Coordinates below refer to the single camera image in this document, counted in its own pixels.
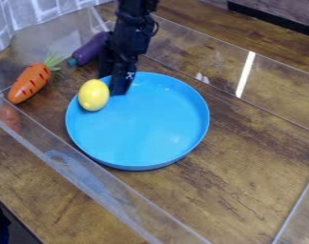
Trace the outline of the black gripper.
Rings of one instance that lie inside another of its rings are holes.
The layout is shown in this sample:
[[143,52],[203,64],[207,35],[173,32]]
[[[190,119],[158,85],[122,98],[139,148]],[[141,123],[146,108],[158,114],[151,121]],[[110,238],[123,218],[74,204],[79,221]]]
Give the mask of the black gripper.
[[117,22],[98,57],[98,76],[111,75],[110,94],[125,95],[137,73],[138,56],[147,52],[158,31],[153,18],[159,0],[117,0]]

